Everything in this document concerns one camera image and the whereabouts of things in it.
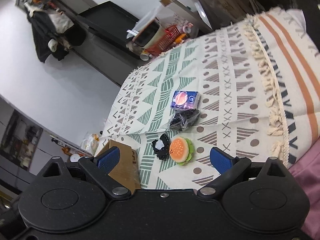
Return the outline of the hamburger plush toy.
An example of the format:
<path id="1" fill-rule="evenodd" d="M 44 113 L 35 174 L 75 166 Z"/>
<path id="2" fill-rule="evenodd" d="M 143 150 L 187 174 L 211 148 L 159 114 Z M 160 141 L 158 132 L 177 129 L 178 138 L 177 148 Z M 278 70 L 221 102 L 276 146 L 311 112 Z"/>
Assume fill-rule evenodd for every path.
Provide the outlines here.
<path id="1" fill-rule="evenodd" d="M 171 159 L 178 165 L 187 164 L 195 153 L 195 147 L 190 139 L 184 137 L 175 138 L 169 147 Z"/>

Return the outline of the black fabric pouch toy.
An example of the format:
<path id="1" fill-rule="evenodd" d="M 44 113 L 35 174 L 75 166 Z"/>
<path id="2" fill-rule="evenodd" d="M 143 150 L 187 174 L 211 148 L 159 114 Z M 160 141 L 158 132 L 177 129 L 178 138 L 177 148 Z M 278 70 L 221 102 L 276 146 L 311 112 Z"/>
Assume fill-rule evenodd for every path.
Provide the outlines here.
<path id="1" fill-rule="evenodd" d="M 154 154 L 159 160 L 167 160 L 169 157 L 170 139 L 163 133 L 159 139 L 154 140 L 152 143 Z"/>

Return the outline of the black items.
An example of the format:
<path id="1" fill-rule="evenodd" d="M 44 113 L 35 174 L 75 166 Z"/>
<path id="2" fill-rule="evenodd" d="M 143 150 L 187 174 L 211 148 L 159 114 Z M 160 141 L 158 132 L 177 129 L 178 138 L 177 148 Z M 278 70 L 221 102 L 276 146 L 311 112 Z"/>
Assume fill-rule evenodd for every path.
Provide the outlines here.
<path id="1" fill-rule="evenodd" d="M 176 111 L 169 121 L 169 129 L 183 132 L 189 129 L 198 120 L 200 111 L 198 109 L 188 109 Z"/>

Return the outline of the blue tissue packet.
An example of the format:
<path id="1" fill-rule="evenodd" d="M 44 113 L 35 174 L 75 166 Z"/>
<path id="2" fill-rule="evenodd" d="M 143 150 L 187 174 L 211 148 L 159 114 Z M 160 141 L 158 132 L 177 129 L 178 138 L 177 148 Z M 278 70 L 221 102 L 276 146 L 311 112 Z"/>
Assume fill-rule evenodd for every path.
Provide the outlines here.
<path id="1" fill-rule="evenodd" d="M 170 108 L 174 110 L 197 109 L 201 95 L 196 91 L 176 90 L 173 94 Z"/>

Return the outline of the yellow white bag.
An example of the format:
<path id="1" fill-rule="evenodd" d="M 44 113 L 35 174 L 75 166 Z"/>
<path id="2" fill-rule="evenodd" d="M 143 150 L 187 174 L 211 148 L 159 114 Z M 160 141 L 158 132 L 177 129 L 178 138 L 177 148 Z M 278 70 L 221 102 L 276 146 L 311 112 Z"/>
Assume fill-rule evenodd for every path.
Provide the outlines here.
<path id="1" fill-rule="evenodd" d="M 99 146 L 100 137 L 100 133 L 86 133 L 80 145 L 81 149 L 88 152 L 91 155 L 94 155 Z"/>

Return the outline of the white electric kettle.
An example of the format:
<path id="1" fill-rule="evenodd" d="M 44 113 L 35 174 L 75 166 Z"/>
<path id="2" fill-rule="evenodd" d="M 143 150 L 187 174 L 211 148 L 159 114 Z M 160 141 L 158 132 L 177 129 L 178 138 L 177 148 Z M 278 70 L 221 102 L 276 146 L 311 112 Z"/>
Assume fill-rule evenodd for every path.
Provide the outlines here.
<path id="1" fill-rule="evenodd" d="M 69 160 L 70 160 L 71 163 L 76 163 L 76 162 L 79 161 L 80 158 L 81 158 L 80 155 L 78 155 L 78 154 L 73 154 L 73 155 L 70 156 Z"/>

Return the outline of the brown cardboard box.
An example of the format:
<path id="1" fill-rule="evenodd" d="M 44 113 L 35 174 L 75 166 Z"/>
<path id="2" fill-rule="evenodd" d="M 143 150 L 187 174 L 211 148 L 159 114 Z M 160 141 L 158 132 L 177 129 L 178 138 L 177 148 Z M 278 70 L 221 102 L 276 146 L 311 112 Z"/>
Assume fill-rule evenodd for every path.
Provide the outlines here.
<path id="1" fill-rule="evenodd" d="M 109 173 L 109 176 L 134 193 L 135 190 L 141 189 L 137 164 L 138 160 L 135 150 L 120 142 L 109 140 L 102 149 L 97 151 L 95 157 L 101 155 L 113 146 L 116 146 L 120 150 L 120 161 Z"/>

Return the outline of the pink bed sheet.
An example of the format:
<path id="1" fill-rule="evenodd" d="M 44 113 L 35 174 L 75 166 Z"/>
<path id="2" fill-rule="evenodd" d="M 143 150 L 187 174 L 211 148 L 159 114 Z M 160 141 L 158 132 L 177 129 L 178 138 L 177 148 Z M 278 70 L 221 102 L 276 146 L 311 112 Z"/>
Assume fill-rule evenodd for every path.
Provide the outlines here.
<path id="1" fill-rule="evenodd" d="M 319 139 L 299 161 L 289 168 L 310 201 L 310 211 L 302 230 L 312 239 L 319 239 L 320 213 L 320 155 Z"/>

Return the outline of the patterned cream green blanket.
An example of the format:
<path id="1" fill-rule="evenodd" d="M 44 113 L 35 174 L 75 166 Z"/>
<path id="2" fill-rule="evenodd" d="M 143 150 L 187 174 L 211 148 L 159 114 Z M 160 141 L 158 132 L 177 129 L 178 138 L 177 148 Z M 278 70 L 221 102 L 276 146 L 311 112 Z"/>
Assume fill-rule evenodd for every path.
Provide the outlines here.
<path id="1" fill-rule="evenodd" d="M 114 140 L 137 152 L 144 189 L 199 189 L 219 176 L 209 153 L 287 167 L 319 138 L 319 51 L 300 10 L 271 9 L 179 45 L 133 70 L 106 120 L 98 150 Z M 170 130 L 176 90 L 201 95 L 198 120 Z M 181 166 L 159 160 L 152 142 L 165 133 L 191 140 Z"/>

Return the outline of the hanging dark clothes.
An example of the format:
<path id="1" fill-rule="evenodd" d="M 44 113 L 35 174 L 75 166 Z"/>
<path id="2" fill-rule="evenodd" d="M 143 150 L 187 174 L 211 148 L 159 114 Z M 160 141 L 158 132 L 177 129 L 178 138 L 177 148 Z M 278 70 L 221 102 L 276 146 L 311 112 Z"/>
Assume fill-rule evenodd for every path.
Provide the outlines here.
<path id="1" fill-rule="evenodd" d="M 44 63 L 50 55 L 61 61 L 73 47 L 84 43 L 84 29 L 72 21 L 52 0 L 23 1 L 40 62 Z"/>

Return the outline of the red plastic basket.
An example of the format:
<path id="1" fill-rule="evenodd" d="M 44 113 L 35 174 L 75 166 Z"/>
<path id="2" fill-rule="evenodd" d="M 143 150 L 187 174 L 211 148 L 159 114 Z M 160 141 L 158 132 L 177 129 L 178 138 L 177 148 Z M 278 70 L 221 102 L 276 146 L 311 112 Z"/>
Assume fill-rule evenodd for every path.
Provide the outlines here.
<path id="1" fill-rule="evenodd" d="M 155 44 L 147 48 L 146 51 L 152 56 L 158 56 L 165 52 L 180 35 L 181 32 L 177 25 L 171 25 L 165 29 L 165 34 Z"/>

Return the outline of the white bowl with dark lid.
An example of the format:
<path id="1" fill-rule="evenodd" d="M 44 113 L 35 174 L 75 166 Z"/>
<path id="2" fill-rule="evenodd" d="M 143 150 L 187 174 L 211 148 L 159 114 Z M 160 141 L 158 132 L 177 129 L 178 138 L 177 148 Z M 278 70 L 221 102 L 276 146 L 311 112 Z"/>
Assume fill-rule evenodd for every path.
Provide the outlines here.
<path id="1" fill-rule="evenodd" d="M 165 30 L 158 18 L 154 18 L 136 35 L 132 42 L 144 49 L 149 48 L 165 34 Z"/>

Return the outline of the black flat screen panel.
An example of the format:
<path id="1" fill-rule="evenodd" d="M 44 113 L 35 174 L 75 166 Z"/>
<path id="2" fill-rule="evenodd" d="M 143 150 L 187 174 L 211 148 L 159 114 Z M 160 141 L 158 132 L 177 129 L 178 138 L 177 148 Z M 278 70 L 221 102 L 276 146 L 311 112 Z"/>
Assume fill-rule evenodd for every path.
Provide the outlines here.
<path id="1" fill-rule="evenodd" d="M 77 19 L 93 29 L 95 35 L 124 49 L 127 43 L 126 31 L 131 30 L 139 21 L 134 15 L 111 1 L 81 12 L 77 15 Z"/>

